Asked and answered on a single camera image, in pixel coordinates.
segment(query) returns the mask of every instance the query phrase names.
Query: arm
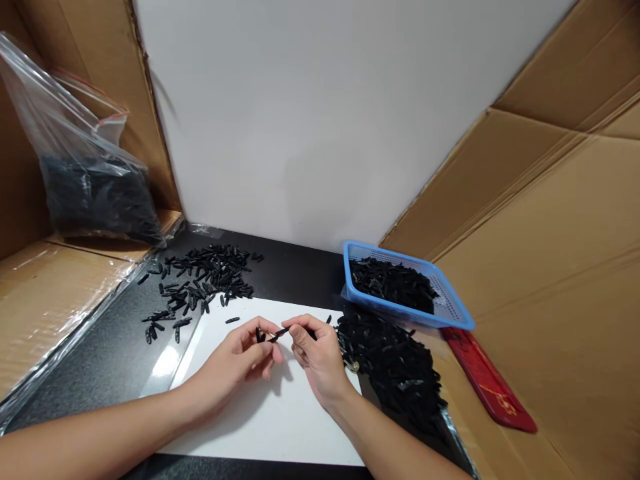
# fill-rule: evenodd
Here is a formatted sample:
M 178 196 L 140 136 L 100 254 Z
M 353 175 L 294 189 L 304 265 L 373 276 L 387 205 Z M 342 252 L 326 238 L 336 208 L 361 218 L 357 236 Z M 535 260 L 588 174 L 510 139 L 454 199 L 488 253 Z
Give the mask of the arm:
M 122 405 L 61 418 L 0 438 L 0 465 L 11 479 L 118 478 L 186 431 L 211 421 L 240 384 L 268 379 L 280 349 L 256 343 L 256 317 L 228 334 L 180 387 Z
M 457 466 L 416 440 L 362 397 L 349 382 L 335 330 L 302 315 L 282 324 L 291 327 L 293 353 L 304 367 L 311 389 L 351 440 L 377 480 L 468 480 Z M 315 332 L 314 341 L 305 329 Z

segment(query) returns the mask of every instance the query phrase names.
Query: forearm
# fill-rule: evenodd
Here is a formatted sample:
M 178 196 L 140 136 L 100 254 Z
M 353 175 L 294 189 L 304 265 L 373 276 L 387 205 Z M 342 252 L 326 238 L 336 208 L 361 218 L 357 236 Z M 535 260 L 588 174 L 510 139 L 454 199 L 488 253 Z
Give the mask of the forearm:
M 118 478 L 189 422 L 181 392 L 35 425 L 0 438 L 0 465 L 12 479 Z
M 329 413 L 376 480 L 469 479 L 357 392 L 346 395 L 329 408 Z

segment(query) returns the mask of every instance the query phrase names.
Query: white wall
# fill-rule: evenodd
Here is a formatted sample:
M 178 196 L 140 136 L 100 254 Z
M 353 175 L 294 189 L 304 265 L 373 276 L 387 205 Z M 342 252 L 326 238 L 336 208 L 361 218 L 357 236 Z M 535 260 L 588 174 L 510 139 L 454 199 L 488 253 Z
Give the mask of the white wall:
M 570 4 L 138 0 L 188 220 L 375 244 Z

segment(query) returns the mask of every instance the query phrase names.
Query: white work surface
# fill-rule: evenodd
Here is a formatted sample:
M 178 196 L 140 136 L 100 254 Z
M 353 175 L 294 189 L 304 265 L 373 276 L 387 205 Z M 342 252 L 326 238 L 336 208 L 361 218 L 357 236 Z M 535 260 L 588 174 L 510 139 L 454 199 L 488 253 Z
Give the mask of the white work surface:
M 237 299 L 222 308 L 217 298 L 202 316 L 171 388 L 182 384 L 207 360 L 228 332 L 260 315 L 277 325 L 310 313 L 336 321 L 342 312 L 264 299 Z M 234 323 L 225 320 L 240 317 Z M 270 381 L 243 385 L 211 425 L 170 443 L 160 452 L 236 459 L 328 463 L 362 466 L 347 436 L 320 406 L 304 370 L 291 352 L 291 336 L 278 340 L 285 363 L 273 368 Z M 357 375 L 347 371 L 360 392 Z

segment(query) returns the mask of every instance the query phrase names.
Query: finger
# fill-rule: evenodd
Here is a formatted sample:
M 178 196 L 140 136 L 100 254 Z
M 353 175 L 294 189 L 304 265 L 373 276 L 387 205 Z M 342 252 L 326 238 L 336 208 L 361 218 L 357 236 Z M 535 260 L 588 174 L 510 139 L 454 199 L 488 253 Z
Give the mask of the finger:
M 312 356 L 318 345 L 315 340 L 300 325 L 292 325 L 289 330 L 294 346 L 298 347 L 308 356 Z
M 270 322 L 263 317 L 255 317 L 231 330 L 227 334 L 227 339 L 229 339 L 230 343 L 237 344 L 240 342 L 243 346 L 247 346 L 251 342 L 251 338 L 255 336 L 256 327 L 271 334 L 280 330 L 280 327 L 278 327 L 274 322 Z
M 273 344 L 269 342 L 254 343 L 248 348 L 248 350 L 240 354 L 240 358 L 243 362 L 245 374 L 251 370 L 255 365 L 258 365 L 262 360 L 271 354 L 273 351 Z
M 302 366 L 302 368 L 306 368 L 309 366 L 309 362 L 307 360 L 306 355 L 302 355 L 298 350 L 294 349 L 293 356 L 295 357 L 296 360 L 298 360 L 298 363 L 300 364 L 300 366 Z
M 274 364 L 273 356 L 267 358 L 267 364 L 262 368 L 262 378 L 269 380 L 271 378 L 271 370 Z
M 273 344 L 273 352 L 272 352 L 271 356 L 273 357 L 273 360 L 278 365 L 282 365 L 285 362 L 285 358 L 282 355 L 282 350 L 280 350 L 280 345 L 278 345 L 277 342 Z
M 309 315 L 308 313 L 282 322 L 282 326 L 284 328 L 292 327 L 293 325 L 300 325 L 306 329 L 313 330 L 316 338 L 318 339 L 331 335 L 332 332 L 335 332 L 332 326 L 318 320 L 316 317 Z
M 273 358 L 271 356 L 264 358 L 262 362 L 258 363 L 251 370 L 249 370 L 248 374 L 246 374 L 245 376 L 245 381 L 252 382 L 262 378 L 263 371 L 265 370 L 265 368 L 267 368 L 271 361 L 273 361 Z

